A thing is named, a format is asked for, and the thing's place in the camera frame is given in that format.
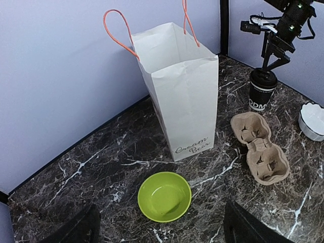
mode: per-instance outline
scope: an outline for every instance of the paper bag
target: paper bag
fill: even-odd
[[[212,148],[217,115],[218,56],[174,23],[133,34],[131,40],[134,51],[129,51],[138,58],[173,160]]]

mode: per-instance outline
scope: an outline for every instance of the lime green bowl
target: lime green bowl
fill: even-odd
[[[182,176],[173,172],[159,172],[143,182],[137,202],[147,218],[167,223],[179,219],[188,210],[191,189]]]

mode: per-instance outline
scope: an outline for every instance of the dark marble surface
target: dark marble surface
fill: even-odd
[[[222,221],[228,198],[295,242],[323,242],[324,143],[307,139],[297,123],[308,99],[279,84],[261,112],[291,172],[279,183],[260,185],[230,127],[235,114],[250,110],[250,71],[220,57],[213,149],[173,162],[148,99],[63,155],[11,195],[16,242],[37,242],[88,203],[101,211],[102,242],[225,242]],[[160,171],[179,173],[192,188],[188,213],[172,223],[152,222],[137,206],[141,183]]]

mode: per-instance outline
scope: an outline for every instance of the orange rope handle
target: orange rope handle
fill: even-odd
[[[191,22],[190,22],[188,13],[187,13],[187,0],[182,0],[182,7],[183,7],[183,11],[184,11],[183,32],[184,32],[184,34],[186,34],[186,20],[188,20],[188,24],[190,26],[193,38],[196,41],[197,46],[200,47],[200,44],[196,38],[196,35],[194,34],[194,31],[193,31],[193,28],[192,28],[192,25],[191,25]]]
[[[124,22],[125,22],[125,24],[126,24],[126,27],[127,27],[127,30],[128,30],[128,34],[129,34],[130,39],[131,39],[131,43],[134,45],[133,40],[132,40],[131,30],[130,30],[130,27],[128,26],[127,20],[126,20],[126,18],[124,17],[124,15],[121,13],[121,11],[119,11],[119,10],[117,10],[117,9],[111,9],[111,10],[108,10],[108,11],[104,14],[104,16],[103,16],[103,25],[105,26],[105,29],[106,29],[108,35],[110,36],[110,38],[112,38],[112,40],[113,40],[114,42],[116,42],[116,43],[119,44],[120,46],[124,47],[127,51],[129,51],[129,52],[132,53],[135,57],[137,57],[138,60],[140,60],[139,56],[138,56],[138,55],[137,55],[137,54],[136,54],[132,49],[128,48],[128,47],[125,46],[123,43],[121,43],[120,41],[118,41],[118,40],[117,40],[115,37],[113,37],[112,34],[109,32],[108,27],[107,27],[107,25],[106,25],[106,17],[107,17],[107,15],[108,15],[108,13],[110,13],[110,12],[117,12],[117,13],[119,13],[119,14],[122,16],[122,18],[123,18],[123,20],[124,20]]]

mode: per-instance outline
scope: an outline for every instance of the black cup lid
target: black cup lid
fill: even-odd
[[[263,89],[274,89],[278,83],[273,72],[263,71],[261,68],[256,68],[251,72],[250,80],[253,84]]]

